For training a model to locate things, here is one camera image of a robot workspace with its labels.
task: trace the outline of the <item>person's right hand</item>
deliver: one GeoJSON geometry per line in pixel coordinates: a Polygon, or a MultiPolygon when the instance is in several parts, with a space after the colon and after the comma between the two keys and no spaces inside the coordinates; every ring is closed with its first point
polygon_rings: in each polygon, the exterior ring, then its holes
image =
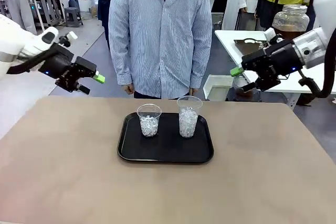
{"type": "Polygon", "coordinates": [[[133,84],[123,85],[123,90],[126,91],[127,94],[133,94],[134,93],[134,86],[133,84]]]}

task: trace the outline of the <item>hand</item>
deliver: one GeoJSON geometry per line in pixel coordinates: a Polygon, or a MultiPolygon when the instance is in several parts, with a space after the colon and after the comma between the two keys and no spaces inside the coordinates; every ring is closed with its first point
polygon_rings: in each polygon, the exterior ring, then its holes
{"type": "Polygon", "coordinates": [[[133,84],[123,85],[122,89],[126,91],[127,94],[133,94],[134,93],[134,86],[133,84]]]}
{"type": "Polygon", "coordinates": [[[198,89],[189,88],[189,95],[194,95],[197,91],[198,89]]]}

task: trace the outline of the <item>striped shirt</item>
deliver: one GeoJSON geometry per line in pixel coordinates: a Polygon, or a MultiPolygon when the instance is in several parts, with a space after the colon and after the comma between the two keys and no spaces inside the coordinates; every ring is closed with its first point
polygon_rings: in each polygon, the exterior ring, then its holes
{"type": "Polygon", "coordinates": [[[111,0],[109,37],[119,85],[181,97],[200,87],[209,59],[209,0],[111,0]]]}

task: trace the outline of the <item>stool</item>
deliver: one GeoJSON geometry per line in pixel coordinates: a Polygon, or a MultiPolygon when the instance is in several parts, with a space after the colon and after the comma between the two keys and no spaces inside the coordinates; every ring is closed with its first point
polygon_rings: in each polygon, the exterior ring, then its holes
{"type": "Polygon", "coordinates": [[[65,11],[65,22],[68,27],[79,27],[79,23],[83,25],[80,11],[75,7],[67,7],[65,11]]]}

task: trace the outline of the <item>floor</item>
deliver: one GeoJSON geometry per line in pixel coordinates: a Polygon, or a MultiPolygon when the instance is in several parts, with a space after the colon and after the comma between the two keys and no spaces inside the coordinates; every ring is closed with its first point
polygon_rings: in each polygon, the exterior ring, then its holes
{"type": "MultiPolygon", "coordinates": [[[[96,63],[99,72],[106,77],[105,84],[99,84],[91,79],[82,80],[81,83],[91,89],[90,96],[132,98],[132,96],[127,95],[121,90],[117,84],[116,74],[103,35],[101,35],[84,54],[84,58],[96,63]]],[[[213,34],[211,55],[202,86],[209,74],[229,74],[230,69],[234,66],[235,65],[230,60],[229,55],[220,44],[217,37],[213,34]]],[[[80,92],[68,93],[59,87],[57,87],[51,94],[65,95],[69,97],[85,96],[85,94],[80,92]]],[[[202,88],[196,96],[204,99],[202,88]]],[[[261,94],[261,98],[264,102],[285,102],[284,96],[279,93],[265,92],[261,94]]],[[[328,99],[316,99],[311,103],[311,106],[296,106],[294,113],[305,124],[336,163],[336,104],[333,104],[331,102],[332,100],[333,97],[328,99]]]]}
{"type": "MultiPolygon", "coordinates": [[[[104,31],[97,18],[88,13],[82,15],[84,25],[79,28],[56,27],[60,36],[70,31],[78,36],[69,47],[75,56],[82,56],[104,31]]],[[[4,76],[0,80],[0,139],[37,100],[49,95],[55,87],[54,79],[37,71],[4,76]]]]}

